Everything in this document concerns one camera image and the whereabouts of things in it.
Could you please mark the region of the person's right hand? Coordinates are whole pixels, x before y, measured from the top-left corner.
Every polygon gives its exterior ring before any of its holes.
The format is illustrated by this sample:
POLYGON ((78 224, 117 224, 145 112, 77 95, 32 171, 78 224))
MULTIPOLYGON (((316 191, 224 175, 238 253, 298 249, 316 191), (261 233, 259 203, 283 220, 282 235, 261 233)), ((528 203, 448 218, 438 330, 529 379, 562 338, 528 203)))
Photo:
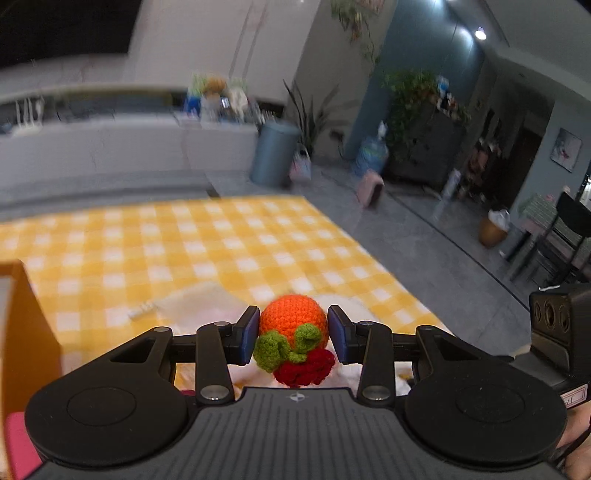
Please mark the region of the person's right hand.
MULTIPOLYGON (((572 408, 568 411, 566 429, 557 447, 571 447, 590 428, 589 402, 572 408)), ((570 479, 588 480, 591 476, 591 446, 590 437, 587 437, 576 449, 573 449, 566 457, 564 471, 570 479)))

